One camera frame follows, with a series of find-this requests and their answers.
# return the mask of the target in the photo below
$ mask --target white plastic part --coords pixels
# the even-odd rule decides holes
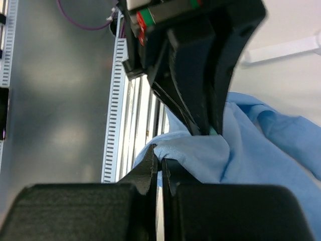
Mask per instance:
[[[246,51],[241,63],[252,65],[307,52],[315,52],[321,55],[321,32],[308,38]]]
[[[127,9],[129,11],[150,3],[150,0],[126,0],[126,1],[127,1]]]

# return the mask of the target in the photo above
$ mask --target white wall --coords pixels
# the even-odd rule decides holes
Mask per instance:
[[[280,44],[321,30],[320,0],[263,0],[268,17],[247,49]],[[238,65],[231,91],[253,95],[286,114],[302,115],[321,126],[321,56],[304,54]]]

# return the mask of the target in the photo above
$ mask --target blue towel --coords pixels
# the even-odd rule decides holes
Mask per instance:
[[[228,95],[223,136],[192,137],[170,111],[168,116],[170,133],[149,143],[157,144],[154,153],[160,160],[178,160],[203,183],[285,186],[297,197],[315,238],[321,240],[321,189],[299,165],[321,180],[320,127],[239,93]]]

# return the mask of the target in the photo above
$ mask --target perforated metal strip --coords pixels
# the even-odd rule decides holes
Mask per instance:
[[[10,86],[12,57],[14,53],[16,22],[17,22],[17,14],[18,14],[18,2],[19,0],[8,0],[7,22],[5,27],[3,28],[3,31],[5,32],[5,40],[4,40],[3,58],[1,60],[0,82],[1,82],[1,87],[5,87],[5,88],[8,88]],[[0,141],[0,171],[1,171],[3,149],[4,149],[4,142]]]
[[[110,82],[109,103],[107,112],[107,127],[104,145],[104,156],[102,164],[101,182],[109,183],[116,181],[117,156],[122,143],[123,123],[121,120],[124,102],[125,72],[122,61],[127,58],[127,44],[125,39],[118,37],[120,29],[120,14],[118,16],[117,35],[113,55],[113,66]]]

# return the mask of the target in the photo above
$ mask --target folded cloth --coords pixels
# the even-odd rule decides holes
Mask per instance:
[[[167,111],[170,132],[155,137],[159,160],[175,159],[203,183],[276,184],[299,200],[311,230],[321,240],[321,128],[290,117],[248,95],[229,93],[223,136],[191,136]],[[146,152],[138,155],[137,165]]]

